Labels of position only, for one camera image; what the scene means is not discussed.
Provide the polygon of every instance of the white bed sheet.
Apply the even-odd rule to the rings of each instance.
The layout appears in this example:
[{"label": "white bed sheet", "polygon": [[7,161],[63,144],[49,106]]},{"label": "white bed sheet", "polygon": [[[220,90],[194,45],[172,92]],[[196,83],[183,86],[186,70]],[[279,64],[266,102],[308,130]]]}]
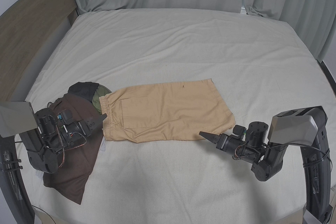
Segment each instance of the white bed sheet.
[{"label": "white bed sheet", "polygon": [[[77,81],[111,91],[212,78],[239,125],[271,122],[289,109],[322,105],[335,152],[336,98],[312,55],[285,22],[229,12],[133,9],[78,17],[32,87],[35,111]],[[271,223],[305,204],[298,147],[282,170],[259,182],[251,165],[208,141],[107,141],[83,201],[46,188],[23,159],[33,205],[70,223]],[[332,185],[336,183],[332,172]]]}]

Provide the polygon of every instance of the headboard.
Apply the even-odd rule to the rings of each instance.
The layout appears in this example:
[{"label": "headboard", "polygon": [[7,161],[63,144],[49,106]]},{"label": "headboard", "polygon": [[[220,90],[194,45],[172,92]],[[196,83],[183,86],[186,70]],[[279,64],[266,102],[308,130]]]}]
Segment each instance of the headboard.
[{"label": "headboard", "polygon": [[0,16],[0,101],[11,100],[31,60],[67,17],[72,25],[76,8],[75,0],[18,0]]}]

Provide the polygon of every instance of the beige shorts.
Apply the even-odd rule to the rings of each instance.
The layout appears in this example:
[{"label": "beige shorts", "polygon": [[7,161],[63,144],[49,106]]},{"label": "beige shorts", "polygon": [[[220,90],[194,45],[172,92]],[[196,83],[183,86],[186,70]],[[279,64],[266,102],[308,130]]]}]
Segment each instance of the beige shorts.
[{"label": "beige shorts", "polygon": [[200,131],[220,134],[235,125],[211,79],[126,87],[99,100],[106,140],[199,140]]}]

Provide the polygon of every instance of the patch pocket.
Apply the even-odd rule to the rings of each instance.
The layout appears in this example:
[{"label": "patch pocket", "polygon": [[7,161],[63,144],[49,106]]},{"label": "patch pocket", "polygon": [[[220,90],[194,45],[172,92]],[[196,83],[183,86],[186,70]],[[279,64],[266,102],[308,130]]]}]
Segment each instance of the patch pocket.
[{"label": "patch pocket", "polygon": [[121,100],[125,129],[151,128],[159,123],[156,100],[150,97],[137,97]]}]

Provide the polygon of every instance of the fitted sheet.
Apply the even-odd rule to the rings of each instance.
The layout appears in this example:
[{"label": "fitted sheet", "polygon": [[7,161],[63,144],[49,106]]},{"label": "fitted sheet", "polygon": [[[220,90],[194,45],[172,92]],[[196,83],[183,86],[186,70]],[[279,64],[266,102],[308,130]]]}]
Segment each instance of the fitted sheet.
[{"label": "fitted sheet", "polygon": [[[287,23],[261,17],[192,9],[85,13],[53,52],[27,101],[37,111],[78,81],[114,92],[208,78],[239,125],[270,124],[281,111],[322,105],[331,159],[336,156],[336,98],[327,79]],[[32,204],[70,223],[271,223],[305,204],[299,147],[289,146],[282,170],[259,182],[249,163],[234,161],[206,140],[105,145],[77,205],[43,186],[18,144]]]}]

